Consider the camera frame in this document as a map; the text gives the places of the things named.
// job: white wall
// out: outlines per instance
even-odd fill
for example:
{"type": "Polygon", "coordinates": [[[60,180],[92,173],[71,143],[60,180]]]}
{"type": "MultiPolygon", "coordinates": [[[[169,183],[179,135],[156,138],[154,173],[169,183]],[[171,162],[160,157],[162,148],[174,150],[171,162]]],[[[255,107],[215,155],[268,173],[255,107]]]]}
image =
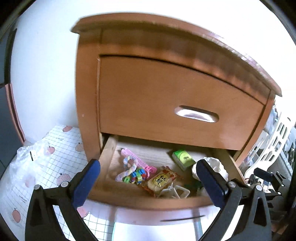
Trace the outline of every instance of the white wall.
{"type": "Polygon", "coordinates": [[[37,0],[18,21],[11,63],[16,108],[29,141],[41,139],[57,123],[78,125],[78,35],[70,29],[81,17],[108,12],[153,13],[202,26],[252,56],[285,98],[295,90],[296,47],[259,0],[37,0]]]}

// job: grid patterned mat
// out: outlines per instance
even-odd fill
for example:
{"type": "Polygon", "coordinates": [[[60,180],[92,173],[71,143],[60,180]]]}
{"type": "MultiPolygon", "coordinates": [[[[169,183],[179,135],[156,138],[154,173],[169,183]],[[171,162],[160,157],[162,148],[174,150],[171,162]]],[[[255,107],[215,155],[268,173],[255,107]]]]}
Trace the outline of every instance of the grid patterned mat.
{"type": "MultiPolygon", "coordinates": [[[[54,148],[45,171],[36,177],[36,184],[43,188],[57,187],[63,180],[72,179],[87,165],[78,128],[56,125],[43,140],[48,141],[49,146],[54,148]]],[[[15,236],[24,241],[26,217],[33,188],[24,188],[18,184],[7,187],[8,179],[9,167],[0,180],[0,213],[15,236]]],[[[75,240],[59,207],[54,206],[54,210],[65,237],[75,240]]],[[[114,223],[98,218],[99,211],[96,205],[92,205],[90,210],[82,208],[79,213],[99,241],[112,240],[114,223]]]]}

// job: oval handle cutout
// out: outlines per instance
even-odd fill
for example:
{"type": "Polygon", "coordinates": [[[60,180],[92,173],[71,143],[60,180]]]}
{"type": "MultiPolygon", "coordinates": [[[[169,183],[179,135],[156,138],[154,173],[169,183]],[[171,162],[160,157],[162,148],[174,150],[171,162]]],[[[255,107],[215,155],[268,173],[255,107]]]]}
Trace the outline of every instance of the oval handle cutout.
{"type": "Polygon", "coordinates": [[[182,117],[195,119],[199,121],[211,122],[211,123],[215,123],[219,121],[218,114],[214,112],[210,112],[207,110],[186,106],[186,105],[180,105],[176,107],[175,114],[182,117]]]}

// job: screw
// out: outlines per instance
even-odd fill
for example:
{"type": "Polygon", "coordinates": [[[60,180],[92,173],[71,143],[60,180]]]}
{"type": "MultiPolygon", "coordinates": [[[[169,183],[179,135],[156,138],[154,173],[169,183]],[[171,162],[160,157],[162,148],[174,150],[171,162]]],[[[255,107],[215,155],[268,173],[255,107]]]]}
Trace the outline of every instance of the screw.
{"type": "Polygon", "coordinates": [[[258,191],[262,191],[262,187],[261,187],[260,185],[256,185],[256,189],[257,189],[258,191]]]}
{"type": "Polygon", "coordinates": [[[235,182],[230,181],[230,182],[228,182],[228,186],[230,186],[231,188],[235,188],[236,184],[235,184],[235,182]]]}
{"type": "Polygon", "coordinates": [[[38,190],[40,188],[40,185],[39,184],[36,184],[35,186],[34,186],[34,190],[38,190]]]}
{"type": "Polygon", "coordinates": [[[62,183],[61,183],[61,187],[62,188],[65,188],[65,187],[67,187],[68,186],[68,182],[67,181],[63,181],[62,183]]]}

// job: pastel braided rope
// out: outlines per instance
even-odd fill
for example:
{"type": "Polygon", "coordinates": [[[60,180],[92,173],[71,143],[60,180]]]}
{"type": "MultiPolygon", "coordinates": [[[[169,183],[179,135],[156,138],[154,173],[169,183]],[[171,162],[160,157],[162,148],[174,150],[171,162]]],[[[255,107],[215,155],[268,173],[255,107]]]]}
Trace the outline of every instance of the pastel braided rope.
{"type": "Polygon", "coordinates": [[[122,179],[124,177],[127,177],[128,175],[132,174],[137,169],[138,160],[136,158],[131,157],[131,156],[127,156],[123,159],[124,167],[127,168],[129,160],[133,160],[132,166],[129,168],[129,170],[118,174],[115,178],[115,181],[122,182],[122,179]]]}

